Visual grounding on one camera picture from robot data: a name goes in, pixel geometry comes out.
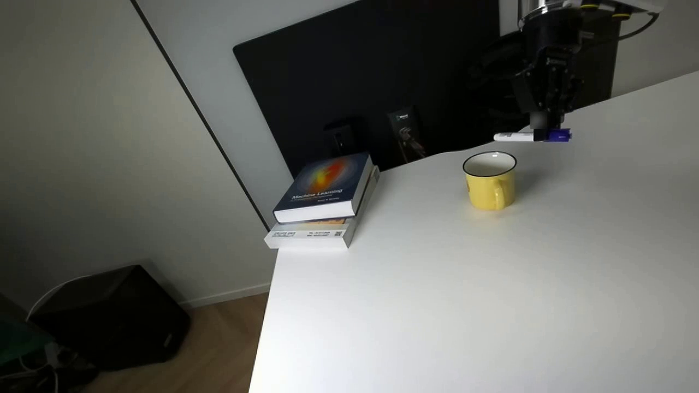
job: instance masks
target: dark device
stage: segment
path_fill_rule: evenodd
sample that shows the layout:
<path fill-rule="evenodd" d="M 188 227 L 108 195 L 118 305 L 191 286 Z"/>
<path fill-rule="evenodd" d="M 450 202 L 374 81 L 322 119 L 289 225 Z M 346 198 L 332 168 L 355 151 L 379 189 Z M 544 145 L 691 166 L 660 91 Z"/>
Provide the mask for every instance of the dark device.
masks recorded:
<path fill-rule="evenodd" d="M 188 311 L 141 266 L 69 281 L 32 320 L 98 368 L 168 360 L 190 328 Z"/>
<path fill-rule="evenodd" d="M 579 86 L 587 85 L 580 69 L 587 69 L 587 75 L 603 69 L 580 56 L 585 49 L 606 48 L 611 49 L 606 58 L 613 61 L 615 44 L 648 27 L 658 19 L 658 9 L 648 0 L 537 0 L 537 9 L 521 17 L 517 32 L 521 68 L 513 73 L 517 108 L 529 116 L 532 139 L 570 139 L 570 131 L 560 123 L 562 116 L 574 108 Z M 633 12 L 647 12 L 647 24 L 618 35 L 618 24 Z M 601 37 L 593 24 L 611 26 L 613 35 L 609 37 L 606 27 L 606 35 Z"/>
<path fill-rule="evenodd" d="M 426 151 L 419 141 L 419 127 L 416 127 L 415 108 L 403 106 L 403 108 L 390 111 L 389 122 L 390 122 L 392 134 L 396 139 L 399 155 L 406 162 L 426 157 Z"/>

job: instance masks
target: black monitor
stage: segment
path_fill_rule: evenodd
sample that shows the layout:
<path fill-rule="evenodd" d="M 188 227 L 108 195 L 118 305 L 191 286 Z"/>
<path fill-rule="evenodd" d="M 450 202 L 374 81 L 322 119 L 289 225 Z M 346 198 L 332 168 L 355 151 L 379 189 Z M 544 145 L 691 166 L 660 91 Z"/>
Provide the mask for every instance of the black monitor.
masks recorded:
<path fill-rule="evenodd" d="M 355 151 L 392 168 L 521 127 L 508 79 L 477 73 L 494 48 L 507 56 L 497 46 L 496 0 L 359 0 L 233 51 L 295 175 L 312 158 Z M 609 95 L 613 56 L 615 44 L 583 56 L 593 68 L 577 106 Z M 408 114 L 416 148 L 403 148 L 390 114 Z"/>

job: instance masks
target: white desk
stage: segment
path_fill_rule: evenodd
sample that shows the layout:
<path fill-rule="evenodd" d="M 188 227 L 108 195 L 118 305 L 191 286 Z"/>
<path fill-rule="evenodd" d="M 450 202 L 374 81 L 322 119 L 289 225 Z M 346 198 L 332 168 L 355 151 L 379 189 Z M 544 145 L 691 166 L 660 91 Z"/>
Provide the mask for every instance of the white desk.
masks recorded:
<path fill-rule="evenodd" d="M 276 255 L 253 393 L 697 393 L 699 73 L 572 116 L 467 205 L 442 153 L 382 175 L 346 253 Z"/>

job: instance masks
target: cable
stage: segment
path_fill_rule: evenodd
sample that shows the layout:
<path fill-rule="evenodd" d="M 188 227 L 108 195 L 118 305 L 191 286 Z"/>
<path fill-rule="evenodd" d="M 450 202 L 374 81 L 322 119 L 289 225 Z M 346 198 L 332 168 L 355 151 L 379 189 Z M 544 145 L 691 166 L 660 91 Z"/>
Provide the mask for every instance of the cable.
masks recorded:
<path fill-rule="evenodd" d="M 577 9 L 580 9 L 580 11 L 597 11 L 597 4 L 587 1 L 587 4 L 580 4 Z"/>
<path fill-rule="evenodd" d="M 650 15 L 650 19 L 648 19 L 643 26 L 640 26 L 640 27 L 626 32 L 626 35 L 619 35 L 615 41 L 623 41 L 623 39 L 628 39 L 628 37 L 633 37 L 633 35 L 640 35 L 640 32 L 643 32 L 648 26 L 653 26 L 660 15 L 658 15 L 658 12 L 648 12 L 648 15 Z"/>
<path fill-rule="evenodd" d="M 75 281 L 75 278 L 83 278 L 83 276 L 88 276 L 88 275 L 79 275 L 79 276 L 66 278 L 66 281 L 52 286 L 49 289 L 45 289 L 45 291 L 27 307 L 26 320 L 35 313 L 35 309 L 36 309 L 40 302 L 45 302 L 45 298 L 47 298 L 49 295 L 54 295 L 59 288 L 67 286 L 69 281 Z"/>
<path fill-rule="evenodd" d="M 54 391 L 54 393 L 61 393 L 61 377 L 59 377 L 59 371 L 56 371 L 56 368 L 52 368 L 52 391 Z"/>
<path fill-rule="evenodd" d="M 32 368 L 32 366 L 23 364 L 23 355 L 19 355 L 17 362 L 19 362 L 19 366 L 22 366 L 23 371 L 38 371 L 38 368 L 45 366 L 45 364 L 38 364 L 36 368 Z"/>
<path fill-rule="evenodd" d="M 17 377 L 36 374 L 40 368 L 22 371 L 22 373 L 4 373 L 4 374 L 0 374 L 0 379 L 17 379 Z"/>

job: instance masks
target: white book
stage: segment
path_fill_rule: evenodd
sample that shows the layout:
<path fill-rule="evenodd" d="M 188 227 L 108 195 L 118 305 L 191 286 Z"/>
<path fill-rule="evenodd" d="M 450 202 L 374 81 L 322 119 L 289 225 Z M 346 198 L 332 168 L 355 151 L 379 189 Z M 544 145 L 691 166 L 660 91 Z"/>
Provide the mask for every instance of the white book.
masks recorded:
<path fill-rule="evenodd" d="M 379 169 L 374 168 L 366 188 L 358 202 L 355 216 L 305 219 L 305 223 L 276 223 L 264 241 L 269 248 L 348 248 L 359 213 L 366 209 L 370 192 L 378 182 Z"/>

